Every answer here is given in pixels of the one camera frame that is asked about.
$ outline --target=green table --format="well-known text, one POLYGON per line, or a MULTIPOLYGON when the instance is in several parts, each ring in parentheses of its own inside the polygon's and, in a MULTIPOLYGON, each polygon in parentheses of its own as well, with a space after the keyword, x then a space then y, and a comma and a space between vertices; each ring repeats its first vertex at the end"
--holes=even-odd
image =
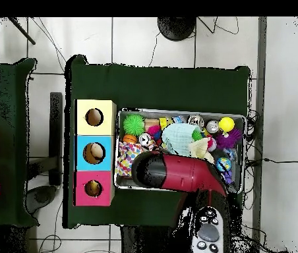
POLYGON ((82 55, 66 64, 63 226, 76 224, 173 226, 182 194, 116 189, 110 207, 73 206, 75 99, 110 99, 120 109, 140 107, 247 116, 250 70, 88 65, 82 55))
POLYGON ((27 177, 26 81, 35 59, 0 64, 0 225, 38 224, 24 207, 27 177))

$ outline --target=green spiky ball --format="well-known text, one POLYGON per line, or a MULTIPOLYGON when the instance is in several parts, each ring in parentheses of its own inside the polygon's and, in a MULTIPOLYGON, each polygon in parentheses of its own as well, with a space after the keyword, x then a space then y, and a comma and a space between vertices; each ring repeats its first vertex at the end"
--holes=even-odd
POLYGON ((144 133, 144 118, 142 115, 127 115, 123 122, 126 134, 140 136, 144 133))
POLYGON ((199 131, 197 131, 196 129, 194 129, 194 132, 192 134, 192 138, 194 139, 194 141, 203 139, 201 133, 199 131))

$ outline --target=orange ball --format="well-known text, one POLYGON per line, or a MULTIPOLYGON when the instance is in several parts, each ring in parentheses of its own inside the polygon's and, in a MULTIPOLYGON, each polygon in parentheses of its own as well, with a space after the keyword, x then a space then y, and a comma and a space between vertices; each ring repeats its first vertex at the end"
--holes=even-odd
POLYGON ((128 144, 129 143, 136 144, 137 143, 137 137, 135 137, 133 135, 130 135, 130 134, 126 134, 123 137, 122 141, 127 142, 128 144))

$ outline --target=metal tray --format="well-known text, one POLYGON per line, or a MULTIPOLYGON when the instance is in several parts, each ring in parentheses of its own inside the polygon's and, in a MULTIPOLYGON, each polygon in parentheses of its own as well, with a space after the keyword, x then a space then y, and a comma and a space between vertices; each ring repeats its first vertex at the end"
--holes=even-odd
MULTIPOLYGON (((145 119, 158 119, 160 117, 175 117, 178 115, 184 116, 185 119, 189 115, 200 115, 204 119, 204 123, 210 120, 219 121, 222 117, 231 117, 235 121, 235 127, 238 128, 242 134, 242 140, 237 143, 235 149, 237 150, 236 164, 232 164, 232 173, 235 175, 232 177, 232 181, 235 182, 236 189, 233 192, 240 193, 244 188, 244 176, 245 176, 245 148, 246 148, 246 134, 247 134, 247 120, 242 115, 228 115, 221 113, 200 113, 193 111, 164 111, 164 110, 154 110, 154 109, 127 109, 122 108, 118 110, 116 118, 116 145, 115 145, 115 167, 117 166, 117 158, 119 157, 119 139, 123 138, 125 131, 123 129, 123 121, 125 117, 130 114, 142 115, 145 119)), ((222 156, 221 151, 211 152, 215 161, 217 158, 222 156)), ((114 184, 117 188, 122 189, 141 189, 148 191, 170 191, 166 189, 157 188, 142 188, 138 187, 130 177, 122 177, 114 173, 114 184)))

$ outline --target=circular hole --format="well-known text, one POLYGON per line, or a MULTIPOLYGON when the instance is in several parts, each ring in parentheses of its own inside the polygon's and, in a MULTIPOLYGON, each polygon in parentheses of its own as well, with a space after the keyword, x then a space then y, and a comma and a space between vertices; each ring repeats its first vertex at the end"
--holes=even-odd
POLYGON ((104 157, 105 149, 97 142, 87 144, 83 149, 83 158, 89 164, 101 163, 104 160, 104 157))
POLYGON ((99 126, 104 121, 104 115, 99 109, 90 109, 86 113, 86 121, 91 126, 99 126))
POLYGON ((90 197, 97 197, 102 192, 102 185, 98 181, 88 181, 84 185, 84 191, 89 195, 90 197))

